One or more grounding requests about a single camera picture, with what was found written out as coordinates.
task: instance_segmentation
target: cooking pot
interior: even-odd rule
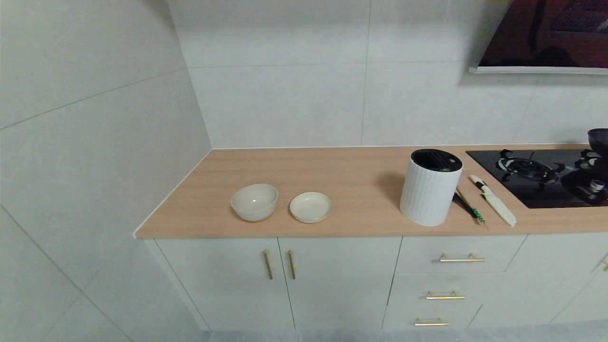
[[[608,158],[608,128],[594,128],[587,132],[591,149],[604,158]]]

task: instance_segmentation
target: kitchen knife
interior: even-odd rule
[[[475,175],[471,175],[471,180],[473,181],[473,183],[475,183],[475,186],[481,189],[483,198],[486,200],[486,202],[488,202],[492,209],[496,211],[500,218],[502,218],[507,225],[515,227],[515,224],[517,223],[515,215],[513,215],[509,208],[507,208],[505,204],[502,203],[502,201],[498,197],[496,197],[496,195],[494,195],[488,185],[484,181],[482,181],[481,178]]]

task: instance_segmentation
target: gray floor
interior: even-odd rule
[[[493,329],[208,332],[202,342],[608,342],[608,321]]]

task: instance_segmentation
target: cabinet handle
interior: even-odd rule
[[[418,318],[416,322],[417,323],[415,323],[414,326],[417,327],[445,327],[450,325],[448,322],[444,322],[441,317],[437,319],[437,322],[422,322],[420,318]]]
[[[426,293],[426,299],[464,299],[464,296],[461,296],[456,291],[452,291],[451,296],[434,296],[431,291]]]
[[[294,250],[287,251],[287,255],[289,256],[289,264],[291,265],[291,275],[295,280]]]
[[[268,268],[268,276],[270,276],[270,280],[273,280],[274,277],[272,277],[272,267],[270,267],[270,260],[268,260],[268,254],[270,253],[270,250],[266,248],[262,253],[264,254],[264,259],[266,259],[266,268]]]
[[[441,257],[439,258],[440,262],[470,262],[470,261],[484,262],[485,260],[486,260],[486,258],[476,257],[475,254],[473,254],[473,253],[469,254],[469,256],[465,259],[448,259],[446,253],[443,253],[441,255]]]

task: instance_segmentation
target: white bowl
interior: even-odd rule
[[[230,205],[245,221],[262,221],[277,207],[278,190],[270,184],[253,184],[237,191]]]
[[[291,200],[289,210],[300,222],[317,223],[330,214],[331,199],[320,192],[305,192]]]

